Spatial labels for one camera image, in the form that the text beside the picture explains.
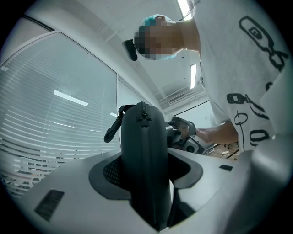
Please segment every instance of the fluorescent light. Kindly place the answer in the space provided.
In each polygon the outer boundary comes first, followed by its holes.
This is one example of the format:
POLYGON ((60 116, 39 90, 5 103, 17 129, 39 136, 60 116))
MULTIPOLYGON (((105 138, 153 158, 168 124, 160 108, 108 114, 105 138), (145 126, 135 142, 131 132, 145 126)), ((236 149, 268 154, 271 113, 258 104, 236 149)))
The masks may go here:
POLYGON ((70 96, 68 96, 68 95, 66 95, 66 94, 64 94, 64 93, 60 93, 60 92, 57 91, 57 90, 54 90, 53 93, 54 93, 55 95, 59 96, 59 97, 63 97, 63 98, 65 98, 65 99, 67 99, 67 100, 70 100, 70 101, 72 101, 72 102, 75 102, 75 103, 81 104, 81 105, 83 105, 83 106, 87 106, 87 105, 88 105, 88 103, 86 103, 86 102, 84 102, 84 101, 78 100, 78 99, 76 99, 76 98, 74 98, 74 97, 70 97, 70 96))
POLYGON ((196 77, 196 64, 191 66, 191 84, 190 88, 193 89, 195 86, 195 77, 196 77))
POLYGON ((117 118, 117 114, 114 114, 114 113, 111 112, 110 115, 117 118))
MULTIPOLYGON (((188 3, 187 3, 187 0, 177 0, 178 4, 179 4, 179 7, 181 9, 181 12, 183 14, 183 17, 185 17, 188 12, 189 12, 189 6, 188 6, 188 3)), ((186 20, 189 20, 191 19, 191 15, 190 16, 187 16, 185 19, 186 20)))
POLYGON ((68 125, 65 125, 65 124, 62 124, 62 123, 58 123, 58 122, 54 122, 54 123, 59 124, 59 125, 63 125, 63 126, 66 126, 66 127, 73 128, 73 126, 68 126, 68 125))

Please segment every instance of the glass wall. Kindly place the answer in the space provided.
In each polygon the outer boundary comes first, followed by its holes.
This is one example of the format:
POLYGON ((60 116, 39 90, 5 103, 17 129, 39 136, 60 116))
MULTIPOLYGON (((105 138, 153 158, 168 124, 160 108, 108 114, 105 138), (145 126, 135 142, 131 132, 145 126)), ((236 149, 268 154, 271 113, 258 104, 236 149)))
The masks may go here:
POLYGON ((117 74, 64 34, 39 39, 0 68, 0 177, 21 196, 63 163, 120 149, 117 74))

